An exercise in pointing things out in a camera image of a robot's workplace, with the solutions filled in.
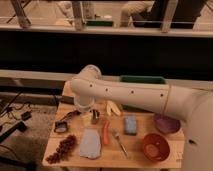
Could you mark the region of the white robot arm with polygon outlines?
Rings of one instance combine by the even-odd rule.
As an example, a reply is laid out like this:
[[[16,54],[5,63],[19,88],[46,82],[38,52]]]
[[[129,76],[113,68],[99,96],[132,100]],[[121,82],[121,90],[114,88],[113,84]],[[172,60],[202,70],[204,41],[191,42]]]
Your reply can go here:
[[[97,99],[105,99],[184,122],[181,171],[213,171],[213,91],[106,81],[95,65],[87,65],[73,76],[71,89],[81,112],[92,108]]]

